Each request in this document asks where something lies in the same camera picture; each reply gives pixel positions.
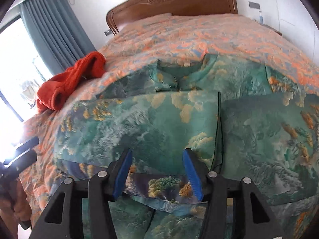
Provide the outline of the person's left hand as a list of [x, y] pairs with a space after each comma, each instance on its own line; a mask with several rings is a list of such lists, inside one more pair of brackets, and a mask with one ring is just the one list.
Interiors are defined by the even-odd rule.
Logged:
[[13, 202], [1, 197], [1, 218], [6, 225], [28, 221], [32, 210], [27, 201], [27, 195], [19, 179], [13, 182], [15, 196]]

